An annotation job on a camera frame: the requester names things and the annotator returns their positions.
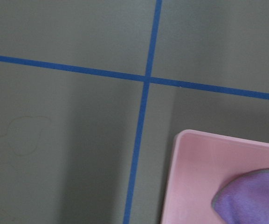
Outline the purple cloth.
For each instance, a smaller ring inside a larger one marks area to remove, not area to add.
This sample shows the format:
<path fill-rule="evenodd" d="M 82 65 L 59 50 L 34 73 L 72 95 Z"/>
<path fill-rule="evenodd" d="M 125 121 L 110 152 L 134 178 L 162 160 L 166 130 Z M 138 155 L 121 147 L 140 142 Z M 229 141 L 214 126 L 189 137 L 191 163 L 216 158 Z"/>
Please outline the purple cloth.
<path fill-rule="evenodd" d="M 269 168 L 229 182 L 215 194 L 212 208 L 227 224 L 269 224 Z"/>

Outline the pink plastic bin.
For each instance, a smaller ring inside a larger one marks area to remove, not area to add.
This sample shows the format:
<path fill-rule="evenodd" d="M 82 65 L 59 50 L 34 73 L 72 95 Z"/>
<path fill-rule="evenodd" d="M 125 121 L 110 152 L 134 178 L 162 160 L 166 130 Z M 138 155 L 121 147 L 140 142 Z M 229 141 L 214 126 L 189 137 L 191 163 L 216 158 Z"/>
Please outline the pink plastic bin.
<path fill-rule="evenodd" d="M 234 178 L 269 168 L 269 143 L 184 130 L 176 135 L 161 223 L 221 224 L 214 195 Z"/>

